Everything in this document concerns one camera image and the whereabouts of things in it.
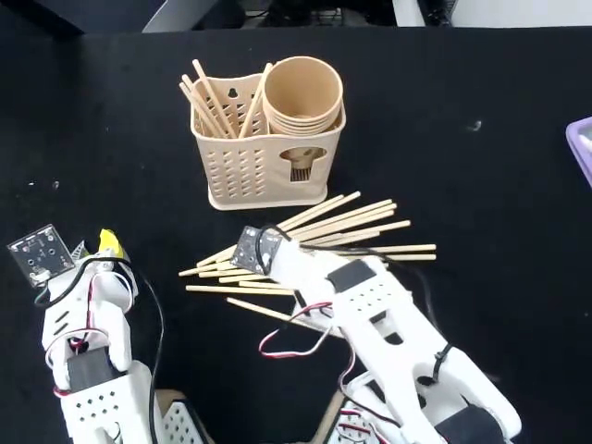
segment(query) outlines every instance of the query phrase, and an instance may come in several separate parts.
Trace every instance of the white robotic hand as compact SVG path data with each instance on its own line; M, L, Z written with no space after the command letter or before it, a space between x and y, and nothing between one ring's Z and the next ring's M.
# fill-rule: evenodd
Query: white robotic hand
M297 290L294 312L310 312L302 321L325 328L321 341L332 328L339 330L351 346L341 389L361 414L374 417L373 426L388 442L501 444L520 433L520 417L508 400L465 353L449 345L378 257L349 261L313 249L273 229L246 228L231 262ZM329 305L330 318L314 310ZM310 354L265 353L263 346L272 336L260 345L265 356ZM386 336L395 340L389 343ZM344 378L356 355L368 372L346 387ZM372 381L384 402L369 392Z

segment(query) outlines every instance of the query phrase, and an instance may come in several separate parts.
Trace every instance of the yellow component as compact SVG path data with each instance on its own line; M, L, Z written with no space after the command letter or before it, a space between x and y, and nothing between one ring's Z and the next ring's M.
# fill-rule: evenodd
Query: yellow component
M107 249L113 250L115 257L123 257L123 248L117 240L117 236L110 229L102 229L99 236L101 238L101 244L99 245L99 252Z

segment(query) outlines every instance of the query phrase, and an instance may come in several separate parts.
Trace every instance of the dark background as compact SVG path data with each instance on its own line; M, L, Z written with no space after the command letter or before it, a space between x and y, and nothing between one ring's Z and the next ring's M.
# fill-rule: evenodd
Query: dark background
M359 190L360 204L392 197L413 226L380 243L438 245L438 260L422 268L439 322L501 377L524 422L517 442L585 442L592 206L564 130L592 112L582 52L591 38L589 29L307 29L0 41L0 243L48 223L72 246L112 228L165 306L158 387L184 391L217 442L309 438L347 362L344 344L265 360L256 346L276 321L188 294L192 279L177 277L245 224L300 209L209 206L177 85L195 57L218 77L321 57L343 78L348 113L330 194ZM43 314L8 252L0 282L3 441L65 442ZM142 296L129 321L135 357L152 364L157 318ZM316 337L294 328L277 345Z

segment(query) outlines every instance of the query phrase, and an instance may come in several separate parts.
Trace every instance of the circuit board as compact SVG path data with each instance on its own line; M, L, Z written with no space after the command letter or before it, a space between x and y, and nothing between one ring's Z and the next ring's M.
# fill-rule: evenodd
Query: circuit board
M7 248L33 287L75 267L68 248L53 225L32 232Z

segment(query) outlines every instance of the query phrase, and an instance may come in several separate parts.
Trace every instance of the black velcro strap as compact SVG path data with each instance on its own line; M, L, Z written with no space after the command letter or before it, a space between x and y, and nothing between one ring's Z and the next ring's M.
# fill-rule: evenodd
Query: black velcro strap
M475 405L455 413L436 425L437 432L449 444L504 444L505 440L496 419Z
M356 259L329 273L327 280L333 284L336 293L342 293L374 276L376 273L366 262Z

